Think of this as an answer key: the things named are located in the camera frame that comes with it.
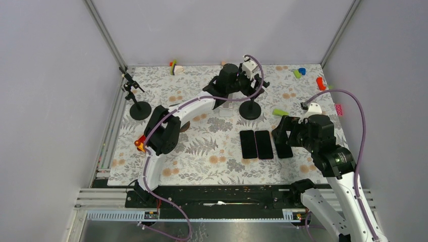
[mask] white wall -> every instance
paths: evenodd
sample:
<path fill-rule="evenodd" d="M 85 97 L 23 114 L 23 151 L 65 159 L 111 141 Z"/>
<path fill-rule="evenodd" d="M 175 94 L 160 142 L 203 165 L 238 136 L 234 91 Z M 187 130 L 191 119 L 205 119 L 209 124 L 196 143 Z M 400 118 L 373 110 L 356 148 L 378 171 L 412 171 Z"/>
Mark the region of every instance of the white wall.
<path fill-rule="evenodd" d="M 335 88 L 354 93 L 367 118 L 362 180 L 372 189 L 390 241 L 426 240 L 428 209 L 428 2 L 363 1 L 325 68 Z M 342 125 L 354 154 L 358 109 L 344 105 Z"/>
<path fill-rule="evenodd" d="M 60 241 L 120 74 L 83 1 L 1 1 L 0 33 L 0 240 Z"/>
<path fill-rule="evenodd" d="M 352 0 L 94 0 L 129 65 L 320 63 Z"/>

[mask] green block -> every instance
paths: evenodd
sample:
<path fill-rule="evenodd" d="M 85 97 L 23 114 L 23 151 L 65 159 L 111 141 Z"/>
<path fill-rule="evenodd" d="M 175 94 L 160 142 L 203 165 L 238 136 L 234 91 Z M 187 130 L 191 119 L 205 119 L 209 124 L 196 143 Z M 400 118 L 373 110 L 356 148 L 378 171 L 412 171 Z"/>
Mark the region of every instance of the green block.
<path fill-rule="evenodd" d="M 294 75 L 296 76 L 297 79 L 302 77 L 302 74 L 299 72 L 299 70 L 294 70 L 293 71 Z"/>
<path fill-rule="evenodd" d="M 274 111 L 272 112 L 273 115 L 276 116 L 284 116 L 284 115 L 289 115 L 289 113 L 282 111 L 280 109 L 275 108 Z"/>

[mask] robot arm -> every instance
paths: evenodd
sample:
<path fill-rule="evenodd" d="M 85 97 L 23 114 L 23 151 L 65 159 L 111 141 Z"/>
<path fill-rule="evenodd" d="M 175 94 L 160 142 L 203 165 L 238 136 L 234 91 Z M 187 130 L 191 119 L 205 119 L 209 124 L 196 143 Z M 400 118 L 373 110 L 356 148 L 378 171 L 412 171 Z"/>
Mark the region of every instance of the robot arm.
<path fill-rule="evenodd" d="M 166 155 L 177 146 L 182 125 L 192 118 L 202 113 L 210 112 L 226 102 L 225 100 L 215 99 L 215 97 L 227 98 L 229 94 L 239 91 L 245 96 L 250 96 L 256 92 L 259 85 L 269 86 L 269 83 L 264 82 L 258 74 L 255 74 L 257 69 L 257 64 L 248 57 L 244 59 L 244 62 L 239 67 L 234 64 L 226 64 L 220 70 L 219 75 L 215 76 L 195 98 L 169 108 L 160 105 L 153 110 L 144 131 L 145 136 L 155 129 L 155 126 L 167 114 L 172 113 L 172 115 L 155 129 L 146 144 L 146 155 L 150 156 L 146 171 L 146 181 L 150 190 L 154 190 L 159 184 L 161 169 Z M 264 92 L 263 88 L 260 88 L 256 96 Z M 138 184 L 143 190 L 146 190 L 146 187 L 143 186 L 143 178 L 143 176 L 139 177 Z"/>
<path fill-rule="evenodd" d="M 286 131 L 290 131 L 288 140 Z M 362 200 L 370 223 L 379 237 L 378 241 L 388 241 L 379 229 L 364 193 L 360 193 L 359 198 L 356 197 L 353 188 L 355 160 L 348 149 L 336 145 L 334 125 L 328 116 L 322 115 L 321 107 L 317 103 L 311 103 L 301 118 L 283 116 L 273 134 L 276 143 L 286 142 L 290 146 L 303 147 L 310 152 L 315 166 L 327 178 L 335 192 L 346 220 L 325 201 L 309 179 L 293 183 L 291 189 L 291 200 L 307 207 L 320 220 L 334 241 L 374 241 L 357 199 Z"/>

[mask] table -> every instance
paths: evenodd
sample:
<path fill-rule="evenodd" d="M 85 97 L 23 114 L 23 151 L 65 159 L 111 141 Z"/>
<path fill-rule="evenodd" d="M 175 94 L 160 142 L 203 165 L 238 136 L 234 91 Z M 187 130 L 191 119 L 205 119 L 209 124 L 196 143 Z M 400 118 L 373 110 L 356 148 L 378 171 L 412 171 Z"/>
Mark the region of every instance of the table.
<path fill-rule="evenodd" d="M 297 79 L 293 71 L 306 68 L 306 75 Z M 187 66 L 184 73 L 170 75 L 169 67 L 137 67 L 134 80 L 146 91 L 134 90 L 138 100 L 147 101 L 152 109 L 168 107 L 197 95 L 221 66 Z M 256 101 L 262 108 L 256 120 L 245 120 L 238 112 L 240 103 L 233 103 L 233 116 L 220 117 L 219 111 L 202 113 L 180 134 L 179 144 L 167 156 L 161 174 L 161 185 L 259 185 L 290 184 L 310 178 L 314 183 L 327 183 L 303 148 L 292 148 L 294 157 L 258 160 L 243 159 L 239 132 L 241 130 L 274 129 L 281 117 L 273 116 L 274 108 L 301 116 L 300 102 L 319 92 L 317 77 L 324 74 L 320 65 L 266 65 L 265 80 L 271 85 Z M 243 97 L 241 93 L 234 98 Z M 348 147 L 339 117 L 330 94 L 315 100 L 335 125 L 337 143 Z M 137 179 L 143 170 L 145 154 L 137 151 L 134 141 L 144 132 L 149 118 L 133 120 L 129 115 L 132 102 L 127 102 L 111 164 L 109 186 L 125 186 Z"/>

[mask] blue block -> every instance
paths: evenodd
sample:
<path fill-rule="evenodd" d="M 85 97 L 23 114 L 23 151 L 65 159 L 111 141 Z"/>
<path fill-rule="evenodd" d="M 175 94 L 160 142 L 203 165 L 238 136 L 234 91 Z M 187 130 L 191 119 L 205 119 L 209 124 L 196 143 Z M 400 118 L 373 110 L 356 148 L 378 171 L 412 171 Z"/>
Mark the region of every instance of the blue block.
<path fill-rule="evenodd" d="M 302 75 L 305 75 L 305 74 L 306 74 L 306 69 L 305 69 L 305 68 L 299 68 L 299 72 L 300 72 Z"/>

